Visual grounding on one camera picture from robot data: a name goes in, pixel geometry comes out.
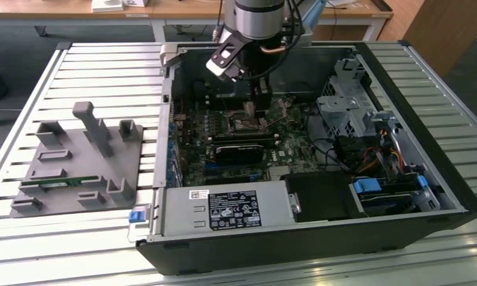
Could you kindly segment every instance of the sticker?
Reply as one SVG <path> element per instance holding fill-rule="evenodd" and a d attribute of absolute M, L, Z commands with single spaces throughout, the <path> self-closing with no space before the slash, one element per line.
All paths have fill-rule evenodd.
<path fill-rule="evenodd" d="M 61 186 L 68 186 L 68 184 L 64 182 L 60 182 L 60 183 L 51 183 L 51 184 L 40 185 L 41 188 L 60 188 Z"/>
<path fill-rule="evenodd" d="M 125 14 L 127 17 L 147 18 L 148 14 Z"/>
<path fill-rule="evenodd" d="M 207 189 L 193 189 L 192 191 L 189 191 L 189 200 L 197 200 L 200 198 L 208 198 Z"/>
<path fill-rule="evenodd" d="M 205 191 L 213 231 L 261 226 L 256 191 L 224 192 L 221 194 L 208 194 L 208 190 Z"/>

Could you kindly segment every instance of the white box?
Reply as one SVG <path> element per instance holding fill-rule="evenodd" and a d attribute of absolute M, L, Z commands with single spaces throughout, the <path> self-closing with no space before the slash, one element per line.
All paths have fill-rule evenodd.
<path fill-rule="evenodd" d="M 125 6 L 144 7 L 149 3 L 149 0 L 123 0 Z"/>
<path fill-rule="evenodd" d="M 123 11 L 121 1 L 104 1 L 104 0 L 92 0 L 92 12 L 111 12 L 111 11 Z"/>

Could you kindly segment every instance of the table leg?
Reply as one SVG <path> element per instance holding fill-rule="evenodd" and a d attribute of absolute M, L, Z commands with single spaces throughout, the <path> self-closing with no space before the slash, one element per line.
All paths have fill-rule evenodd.
<path fill-rule="evenodd" d="M 376 41 L 381 32 L 381 28 L 384 28 L 387 19 L 379 18 L 373 20 L 373 23 L 369 25 L 368 30 L 364 34 L 364 41 Z"/>
<path fill-rule="evenodd" d="M 48 33 L 47 33 L 47 27 L 45 26 L 33 26 L 35 30 L 37 31 L 37 35 L 40 37 L 45 37 L 48 36 Z"/>
<path fill-rule="evenodd" d="M 184 34 L 183 25 L 175 25 L 175 27 L 176 27 L 176 34 L 177 35 Z"/>
<path fill-rule="evenodd" d="M 164 20 L 152 20 L 152 31 L 156 42 L 164 43 L 167 41 L 165 37 L 165 21 Z"/>

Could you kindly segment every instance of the motherboard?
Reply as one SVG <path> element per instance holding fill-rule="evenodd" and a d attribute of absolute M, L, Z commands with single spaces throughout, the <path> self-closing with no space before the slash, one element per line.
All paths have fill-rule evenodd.
<path fill-rule="evenodd" d="M 184 186 L 277 181 L 319 170 L 295 98 L 275 97 L 267 116 L 252 119 L 227 97 L 197 101 L 175 116 Z"/>

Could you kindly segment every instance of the green circuit board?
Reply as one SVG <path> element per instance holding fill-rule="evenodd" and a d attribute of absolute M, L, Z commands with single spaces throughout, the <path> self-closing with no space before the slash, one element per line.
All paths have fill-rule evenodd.
<path fill-rule="evenodd" d="M 237 130 L 231 130 L 233 120 L 231 123 L 229 118 L 240 111 L 208 111 L 205 106 L 196 104 L 183 123 L 185 134 L 180 141 L 184 186 L 271 181 L 276 177 L 271 176 L 269 168 L 279 166 L 287 166 L 283 169 L 289 173 L 319 170 L 315 150 L 305 134 L 305 116 L 297 105 L 287 108 L 285 102 L 287 98 L 275 98 L 261 125 L 236 124 Z M 212 160 L 209 150 L 213 146 L 207 144 L 208 137 L 227 136 L 233 131 L 279 135 L 279 144 L 264 150 L 260 163 L 223 166 Z"/>

